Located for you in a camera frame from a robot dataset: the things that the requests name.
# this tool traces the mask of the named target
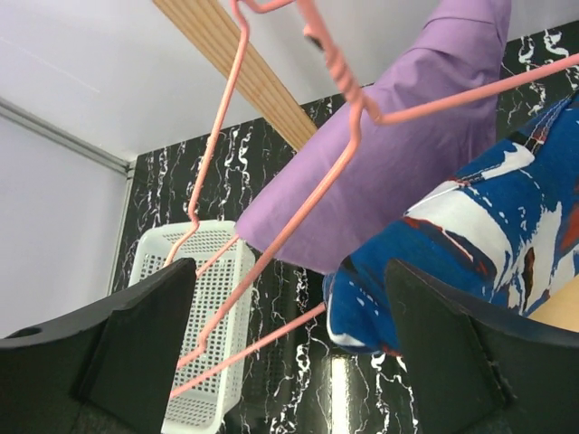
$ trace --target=black marble wall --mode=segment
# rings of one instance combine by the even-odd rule
[[[518,74],[579,52],[579,22],[512,41],[503,76]],[[500,96],[498,135],[503,137],[545,105],[579,85],[579,68]],[[307,104],[318,126],[343,104],[333,96]],[[128,284],[140,236],[149,228],[185,222],[207,136],[138,158],[122,236],[115,290]],[[225,129],[199,203],[201,220],[236,220],[260,189],[288,163],[292,149],[262,118]],[[274,261],[257,283],[251,341],[321,301],[320,276]],[[343,354],[327,338],[325,317],[248,358],[243,396],[226,417],[227,433],[420,432],[402,359]],[[342,426],[332,428],[333,423]]]

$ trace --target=blue patterned cloth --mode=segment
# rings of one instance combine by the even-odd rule
[[[393,258],[528,316],[577,274],[578,243],[575,94],[499,141],[326,276],[327,331],[354,353],[399,350],[384,289]]]

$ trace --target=purple shirt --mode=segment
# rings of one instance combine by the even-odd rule
[[[414,45],[365,91],[387,113],[498,80],[510,10],[510,0],[442,0]],[[365,113],[354,158],[276,259],[335,271],[495,144],[496,104],[488,98],[386,127]],[[261,251],[271,244],[346,147],[348,116],[345,104],[253,200],[237,222],[243,240]]]

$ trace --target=plastic basket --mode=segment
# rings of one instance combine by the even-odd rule
[[[199,229],[176,254],[176,259],[194,258],[197,267],[209,260],[234,234],[234,222],[201,222]],[[175,241],[191,223],[168,224],[147,231],[139,241],[129,285],[159,270]],[[195,285],[181,355],[196,347],[196,338],[207,320],[231,294],[255,263],[252,251],[237,241]],[[246,346],[252,303],[252,288],[234,305],[209,335],[205,354],[178,370],[173,387],[179,386],[217,365]],[[220,374],[171,400],[166,408],[163,434],[215,434],[224,414],[239,402],[242,394],[243,360]]]

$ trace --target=clothing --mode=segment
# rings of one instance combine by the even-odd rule
[[[365,91],[388,113],[498,80],[510,9],[510,0],[442,0],[411,49]],[[496,103],[488,98],[387,127],[365,113],[354,158],[276,259],[336,271],[347,254],[495,144]],[[236,225],[243,240],[267,249],[345,149],[348,118],[346,104],[252,201]]]
[[[577,94],[499,141],[325,277],[334,343],[399,350],[384,291],[392,258],[522,316],[569,282],[579,269]]]

